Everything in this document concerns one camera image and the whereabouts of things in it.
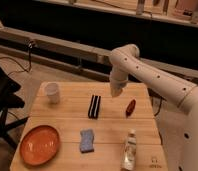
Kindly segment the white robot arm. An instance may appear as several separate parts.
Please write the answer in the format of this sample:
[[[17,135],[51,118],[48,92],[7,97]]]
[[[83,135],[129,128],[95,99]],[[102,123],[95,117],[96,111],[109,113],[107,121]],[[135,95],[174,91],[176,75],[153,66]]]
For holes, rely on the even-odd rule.
[[[198,85],[142,62],[135,44],[113,49],[109,61],[113,97],[122,93],[132,75],[187,115],[178,169],[198,171]]]

